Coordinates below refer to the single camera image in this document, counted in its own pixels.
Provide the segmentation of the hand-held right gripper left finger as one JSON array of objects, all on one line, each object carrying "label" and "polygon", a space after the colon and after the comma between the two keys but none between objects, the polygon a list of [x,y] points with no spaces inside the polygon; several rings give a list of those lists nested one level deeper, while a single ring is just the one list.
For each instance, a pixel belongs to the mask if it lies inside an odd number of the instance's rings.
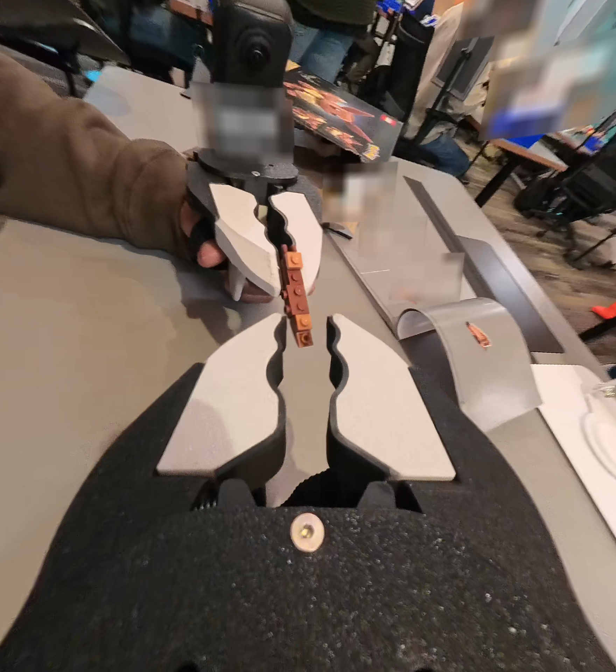
[{"label": "hand-held right gripper left finger", "polygon": [[159,475],[264,486],[279,472],[287,448],[279,391],[286,340],[286,318],[271,314],[210,355],[158,462]]}]

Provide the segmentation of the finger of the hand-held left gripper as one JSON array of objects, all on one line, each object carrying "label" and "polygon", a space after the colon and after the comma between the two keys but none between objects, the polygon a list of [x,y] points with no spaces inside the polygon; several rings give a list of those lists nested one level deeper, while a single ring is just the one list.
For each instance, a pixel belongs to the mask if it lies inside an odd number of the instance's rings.
[{"label": "finger of the hand-held left gripper", "polygon": [[281,293],[277,250],[257,219],[253,194],[226,184],[211,184],[215,240],[229,260],[229,289],[240,300],[246,282],[270,297]]},{"label": "finger of the hand-held left gripper", "polygon": [[320,272],[323,231],[304,194],[270,196],[270,238],[277,247],[294,246],[302,255],[304,286],[311,294]]}]

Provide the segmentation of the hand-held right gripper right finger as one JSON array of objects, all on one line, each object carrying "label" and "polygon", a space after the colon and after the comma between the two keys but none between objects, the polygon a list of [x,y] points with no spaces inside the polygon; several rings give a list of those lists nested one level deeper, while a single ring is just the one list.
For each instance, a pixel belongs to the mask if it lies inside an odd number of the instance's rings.
[{"label": "hand-held right gripper right finger", "polygon": [[405,360],[345,315],[328,318],[328,463],[354,483],[450,482],[456,471]]}]

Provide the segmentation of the dark brown small brick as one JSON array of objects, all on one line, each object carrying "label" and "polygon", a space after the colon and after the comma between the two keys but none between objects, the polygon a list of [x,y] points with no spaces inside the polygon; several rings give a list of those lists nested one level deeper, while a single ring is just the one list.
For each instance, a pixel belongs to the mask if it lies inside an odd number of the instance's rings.
[{"label": "dark brown small brick", "polygon": [[308,315],[309,305],[301,270],[290,269],[285,272],[284,298],[289,315]]}]

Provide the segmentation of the brown brick assembly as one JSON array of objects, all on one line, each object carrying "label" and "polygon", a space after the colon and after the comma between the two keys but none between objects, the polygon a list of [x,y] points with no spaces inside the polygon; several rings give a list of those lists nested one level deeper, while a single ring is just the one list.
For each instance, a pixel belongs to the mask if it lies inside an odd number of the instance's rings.
[{"label": "brown brick assembly", "polygon": [[281,297],[285,303],[285,313],[296,344],[299,348],[312,346],[313,324],[303,281],[303,259],[295,246],[281,246],[279,270],[282,282]]}]

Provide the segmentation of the brick instruction booklet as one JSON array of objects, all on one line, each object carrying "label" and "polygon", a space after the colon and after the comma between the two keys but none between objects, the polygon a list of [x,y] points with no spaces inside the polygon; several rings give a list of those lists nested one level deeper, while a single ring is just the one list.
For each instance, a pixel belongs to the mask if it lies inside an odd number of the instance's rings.
[{"label": "brick instruction booklet", "polygon": [[422,183],[458,236],[482,240],[481,211],[455,179],[397,159],[344,175],[342,214],[355,223],[332,240],[408,362],[490,432],[540,406],[531,351],[503,306],[475,296],[464,255],[448,252],[404,177]]}]

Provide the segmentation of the person's left forearm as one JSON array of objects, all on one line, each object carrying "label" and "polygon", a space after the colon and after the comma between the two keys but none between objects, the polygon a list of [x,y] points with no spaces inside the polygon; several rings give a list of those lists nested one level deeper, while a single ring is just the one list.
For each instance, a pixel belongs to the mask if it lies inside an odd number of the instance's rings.
[{"label": "person's left forearm", "polygon": [[198,259],[186,159],[127,138],[87,102],[58,96],[0,52],[0,215]]}]

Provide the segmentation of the grey desk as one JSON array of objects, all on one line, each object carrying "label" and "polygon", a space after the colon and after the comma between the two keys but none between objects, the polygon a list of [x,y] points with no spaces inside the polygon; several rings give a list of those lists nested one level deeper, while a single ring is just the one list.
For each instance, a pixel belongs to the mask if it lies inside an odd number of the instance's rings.
[{"label": "grey desk", "polygon": [[405,346],[453,484],[387,508],[197,510],[155,465],[218,349],[200,278],[0,235],[0,671],[615,671],[616,542],[541,415],[477,431]]}]

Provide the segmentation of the person's left hand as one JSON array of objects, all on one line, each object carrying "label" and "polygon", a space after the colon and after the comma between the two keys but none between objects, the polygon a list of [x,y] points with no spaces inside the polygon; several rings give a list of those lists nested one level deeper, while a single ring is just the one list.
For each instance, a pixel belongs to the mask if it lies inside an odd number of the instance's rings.
[{"label": "person's left hand", "polygon": [[229,281],[229,260],[215,240],[214,224],[209,215],[185,200],[180,210],[179,222],[186,237],[190,259],[204,269],[218,270],[225,291],[233,297]]}]

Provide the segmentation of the brick set box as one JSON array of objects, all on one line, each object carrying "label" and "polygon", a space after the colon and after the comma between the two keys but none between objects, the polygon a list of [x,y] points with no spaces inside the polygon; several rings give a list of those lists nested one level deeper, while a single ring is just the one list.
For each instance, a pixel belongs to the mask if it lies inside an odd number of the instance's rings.
[{"label": "brick set box", "polygon": [[399,120],[291,61],[284,85],[297,128],[352,153],[362,163],[390,159],[402,129]]}]

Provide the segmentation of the curled grey instruction booklet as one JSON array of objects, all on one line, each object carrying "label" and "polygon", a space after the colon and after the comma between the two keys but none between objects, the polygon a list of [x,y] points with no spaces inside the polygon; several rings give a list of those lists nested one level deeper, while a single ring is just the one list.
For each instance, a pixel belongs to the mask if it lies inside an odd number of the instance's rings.
[{"label": "curled grey instruction booklet", "polygon": [[564,348],[493,248],[482,240],[458,236],[422,183],[407,176],[404,180],[448,252],[464,255],[463,276],[475,296],[503,306],[519,326],[531,352],[563,354]]}]

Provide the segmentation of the wooden office table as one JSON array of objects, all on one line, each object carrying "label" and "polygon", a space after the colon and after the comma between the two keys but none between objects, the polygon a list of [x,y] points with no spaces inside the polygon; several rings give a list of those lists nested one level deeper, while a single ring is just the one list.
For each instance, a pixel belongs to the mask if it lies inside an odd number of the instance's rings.
[{"label": "wooden office table", "polygon": [[535,142],[530,147],[524,147],[517,142],[506,139],[488,141],[489,145],[504,151],[507,158],[497,173],[486,183],[478,195],[474,198],[477,206],[483,208],[493,195],[499,190],[506,179],[514,172],[514,169],[525,161],[550,169],[554,172],[564,172],[567,165],[558,159],[549,149]]}]

